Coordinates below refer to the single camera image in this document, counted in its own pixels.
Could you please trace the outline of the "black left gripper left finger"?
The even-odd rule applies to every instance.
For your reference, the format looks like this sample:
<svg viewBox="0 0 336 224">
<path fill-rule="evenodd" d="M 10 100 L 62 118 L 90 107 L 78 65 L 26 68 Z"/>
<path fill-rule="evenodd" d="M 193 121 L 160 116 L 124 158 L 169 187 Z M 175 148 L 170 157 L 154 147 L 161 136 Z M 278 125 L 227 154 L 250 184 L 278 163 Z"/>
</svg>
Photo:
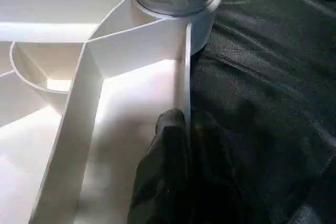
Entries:
<svg viewBox="0 0 336 224">
<path fill-rule="evenodd" d="M 190 157 L 184 114 L 162 113 L 136 168 L 128 223 L 189 223 Z"/>
</svg>

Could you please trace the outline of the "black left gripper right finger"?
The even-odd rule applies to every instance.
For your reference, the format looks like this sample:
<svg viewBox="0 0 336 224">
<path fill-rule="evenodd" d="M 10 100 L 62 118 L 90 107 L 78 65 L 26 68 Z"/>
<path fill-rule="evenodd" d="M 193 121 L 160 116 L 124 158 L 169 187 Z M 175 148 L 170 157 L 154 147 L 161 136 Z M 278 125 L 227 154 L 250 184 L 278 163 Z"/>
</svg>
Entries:
<svg viewBox="0 0 336 224">
<path fill-rule="evenodd" d="M 238 184 L 227 136 L 209 113 L 192 111 L 191 140 L 196 223 L 262 223 Z"/>
</svg>

